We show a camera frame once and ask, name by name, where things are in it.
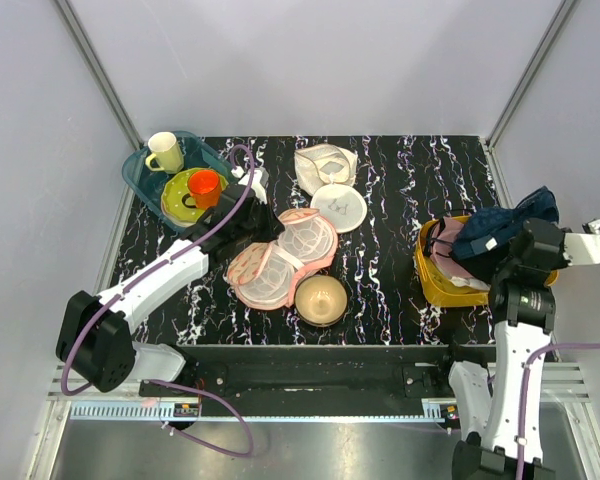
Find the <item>pink floral mesh laundry bag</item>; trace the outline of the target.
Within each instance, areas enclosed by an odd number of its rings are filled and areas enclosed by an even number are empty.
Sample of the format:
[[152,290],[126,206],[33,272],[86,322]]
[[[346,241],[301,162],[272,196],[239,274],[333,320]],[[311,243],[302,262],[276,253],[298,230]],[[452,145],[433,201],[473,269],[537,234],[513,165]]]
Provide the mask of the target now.
[[283,231],[269,243],[252,243],[227,269],[227,281],[247,307],[271,311],[294,304],[306,278],[329,267],[338,246],[333,225],[315,208],[279,215]]

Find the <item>navy blue lace bra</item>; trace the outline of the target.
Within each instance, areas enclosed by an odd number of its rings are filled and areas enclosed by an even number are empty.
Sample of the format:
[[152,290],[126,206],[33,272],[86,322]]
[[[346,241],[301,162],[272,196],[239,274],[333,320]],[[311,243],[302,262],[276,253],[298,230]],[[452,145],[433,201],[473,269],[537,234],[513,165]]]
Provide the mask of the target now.
[[514,208],[489,207],[477,210],[466,221],[452,244],[452,254],[466,260],[497,249],[513,239],[526,220],[559,221],[552,191],[542,186],[523,198]]

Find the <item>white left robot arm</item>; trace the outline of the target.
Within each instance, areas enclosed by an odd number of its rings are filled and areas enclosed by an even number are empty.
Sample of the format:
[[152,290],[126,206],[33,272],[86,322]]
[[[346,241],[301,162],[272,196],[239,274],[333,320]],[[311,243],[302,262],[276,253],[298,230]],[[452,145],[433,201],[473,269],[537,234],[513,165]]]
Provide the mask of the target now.
[[131,336],[163,303],[254,241],[275,240],[284,228],[269,205],[265,187],[232,184],[217,206],[171,247],[121,283],[68,302],[56,355],[63,361],[61,390],[71,396],[70,372],[107,393],[125,381],[158,381],[176,396],[195,386],[196,372],[179,349],[135,342]]

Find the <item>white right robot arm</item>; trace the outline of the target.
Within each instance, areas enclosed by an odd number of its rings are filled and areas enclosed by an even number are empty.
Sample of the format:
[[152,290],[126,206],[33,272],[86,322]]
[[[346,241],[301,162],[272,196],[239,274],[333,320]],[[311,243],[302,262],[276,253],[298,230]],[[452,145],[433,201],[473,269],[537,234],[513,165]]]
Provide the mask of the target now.
[[564,260],[565,234],[532,218],[511,241],[489,291],[496,369],[461,359],[439,366],[434,384],[455,396],[461,440],[452,457],[454,479],[553,479],[545,466],[539,410],[544,361],[551,344],[556,303],[548,285]]

